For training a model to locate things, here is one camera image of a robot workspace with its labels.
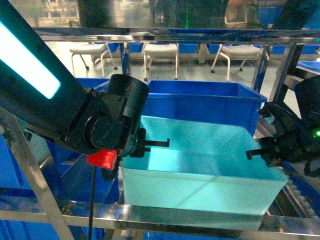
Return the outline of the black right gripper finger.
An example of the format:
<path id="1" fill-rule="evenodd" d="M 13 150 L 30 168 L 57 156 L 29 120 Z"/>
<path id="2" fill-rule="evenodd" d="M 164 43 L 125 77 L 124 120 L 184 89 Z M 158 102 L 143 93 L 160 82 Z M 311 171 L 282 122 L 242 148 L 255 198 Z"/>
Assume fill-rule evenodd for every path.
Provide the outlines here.
<path id="1" fill-rule="evenodd" d="M 248 160 L 252 160 L 254 156 L 261 156 L 264 160 L 272 160 L 274 158 L 273 150 L 271 148 L 253 149 L 248 150 L 245 153 Z"/>

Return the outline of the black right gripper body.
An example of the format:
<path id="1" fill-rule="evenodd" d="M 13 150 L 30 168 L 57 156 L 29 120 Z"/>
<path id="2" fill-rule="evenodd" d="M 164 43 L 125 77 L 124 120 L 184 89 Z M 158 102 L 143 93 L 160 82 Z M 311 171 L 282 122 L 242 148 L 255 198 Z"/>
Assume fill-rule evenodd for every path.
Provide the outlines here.
<path id="1" fill-rule="evenodd" d="M 320 158 L 320 115 L 314 111 L 299 118 L 285 104 L 266 103 L 259 110 L 269 124 L 275 127 L 272 137 L 263 137 L 259 144 L 268 167 L 312 162 Z"/>

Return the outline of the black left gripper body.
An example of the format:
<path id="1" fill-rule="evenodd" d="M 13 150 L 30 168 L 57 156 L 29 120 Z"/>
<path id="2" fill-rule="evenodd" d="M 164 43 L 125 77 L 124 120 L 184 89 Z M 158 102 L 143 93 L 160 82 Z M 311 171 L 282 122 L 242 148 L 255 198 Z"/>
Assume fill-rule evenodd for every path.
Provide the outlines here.
<path id="1" fill-rule="evenodd" d="M 136 134 L 131 134 L 129 138 L 129 144 L 124 150 L 118 153 L 118 157 L 132 157 L 132 158 L 143 158 L 145 156 L 143 147 L 148 147 L 144 145 L 144 140 L 146 140 L 147 131 L 145 128 L 139 128 Z"/>

